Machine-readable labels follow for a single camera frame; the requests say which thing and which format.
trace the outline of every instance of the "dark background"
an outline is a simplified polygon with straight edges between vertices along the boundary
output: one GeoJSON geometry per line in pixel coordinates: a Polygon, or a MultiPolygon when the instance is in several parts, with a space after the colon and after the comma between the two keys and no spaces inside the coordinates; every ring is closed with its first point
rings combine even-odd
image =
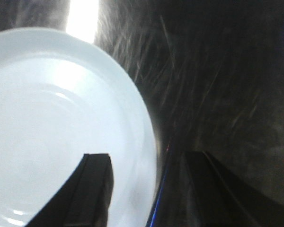
{"type": "MultiPolygon", "coordinates": [[[[95,44],[136,83],[162,150],[208,151],[284,205],[284,0],[99,3],[95,44]]],[[[68,0],[0,0],[0,30],[64,30],[68,10],[68,0]]],[[[165,226],[188,225],[175,209],[189,197],[180,169],[165,189],[177,221],[165,226]]]]}

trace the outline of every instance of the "white plate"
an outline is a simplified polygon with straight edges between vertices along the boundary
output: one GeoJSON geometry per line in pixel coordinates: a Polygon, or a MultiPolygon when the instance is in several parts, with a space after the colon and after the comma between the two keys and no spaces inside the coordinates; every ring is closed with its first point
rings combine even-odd
{"type": "Polygon", "coordinates": [[[156,180],[145,104],[124,70],[65,33],[0,33],[0,227],[24,226],[84,153],[109,153],[108,227],[144,227],[156,180]]]}

